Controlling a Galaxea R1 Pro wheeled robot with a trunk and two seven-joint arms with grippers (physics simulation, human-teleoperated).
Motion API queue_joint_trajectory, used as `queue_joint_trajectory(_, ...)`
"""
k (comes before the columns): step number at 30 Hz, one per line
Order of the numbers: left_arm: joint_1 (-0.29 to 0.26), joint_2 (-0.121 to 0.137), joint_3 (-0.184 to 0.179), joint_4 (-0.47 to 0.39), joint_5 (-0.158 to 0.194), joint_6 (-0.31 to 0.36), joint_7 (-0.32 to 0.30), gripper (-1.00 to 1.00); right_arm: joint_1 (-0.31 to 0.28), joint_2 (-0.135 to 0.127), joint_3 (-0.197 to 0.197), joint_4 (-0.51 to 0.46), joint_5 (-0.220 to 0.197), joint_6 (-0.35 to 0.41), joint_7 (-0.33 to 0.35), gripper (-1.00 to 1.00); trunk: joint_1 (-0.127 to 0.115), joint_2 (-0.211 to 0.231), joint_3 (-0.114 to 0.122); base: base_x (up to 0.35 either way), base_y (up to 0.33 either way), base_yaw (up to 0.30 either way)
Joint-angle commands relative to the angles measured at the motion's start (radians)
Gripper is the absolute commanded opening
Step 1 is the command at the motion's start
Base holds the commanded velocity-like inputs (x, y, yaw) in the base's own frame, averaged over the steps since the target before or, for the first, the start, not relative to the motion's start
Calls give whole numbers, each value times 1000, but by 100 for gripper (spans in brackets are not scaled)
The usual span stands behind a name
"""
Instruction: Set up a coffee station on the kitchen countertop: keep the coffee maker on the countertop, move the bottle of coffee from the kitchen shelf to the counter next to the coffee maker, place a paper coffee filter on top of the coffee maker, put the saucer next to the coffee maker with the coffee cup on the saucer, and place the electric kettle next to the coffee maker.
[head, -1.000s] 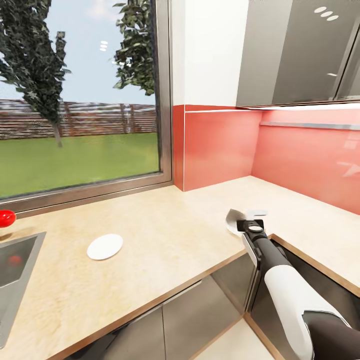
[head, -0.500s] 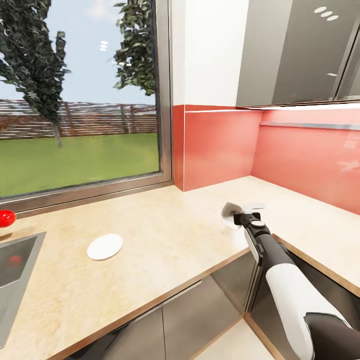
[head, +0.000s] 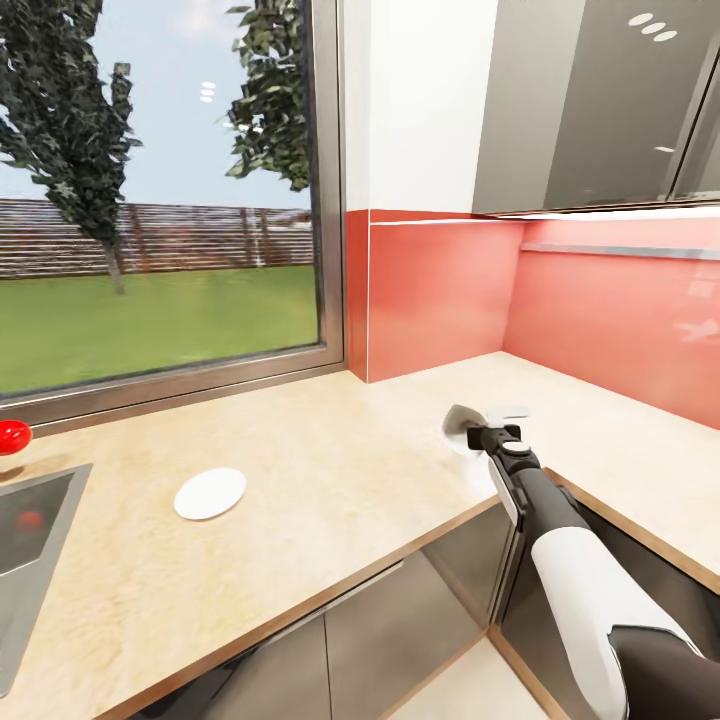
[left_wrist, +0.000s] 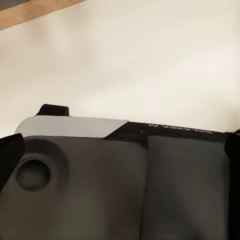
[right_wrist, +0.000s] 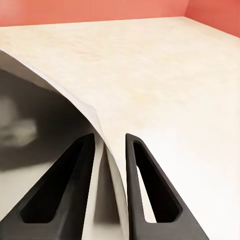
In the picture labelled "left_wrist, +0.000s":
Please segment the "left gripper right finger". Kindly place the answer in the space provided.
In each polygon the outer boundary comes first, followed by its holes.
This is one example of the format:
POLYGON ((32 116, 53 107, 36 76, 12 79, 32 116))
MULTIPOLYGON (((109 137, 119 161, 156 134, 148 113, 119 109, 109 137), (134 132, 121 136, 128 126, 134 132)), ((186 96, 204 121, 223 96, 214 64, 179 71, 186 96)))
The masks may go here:
POLYGON ((230 132, 227 135, 224 151, 240 173, 240 134, 230 132))

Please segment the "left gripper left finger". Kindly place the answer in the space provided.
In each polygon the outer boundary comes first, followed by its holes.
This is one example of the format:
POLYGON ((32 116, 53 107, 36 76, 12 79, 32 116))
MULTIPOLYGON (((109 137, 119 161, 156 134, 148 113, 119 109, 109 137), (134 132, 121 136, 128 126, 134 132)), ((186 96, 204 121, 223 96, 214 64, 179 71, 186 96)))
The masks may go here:
POLYGON ((0 138, 0 193, 26 151, 21 133, 0 138))

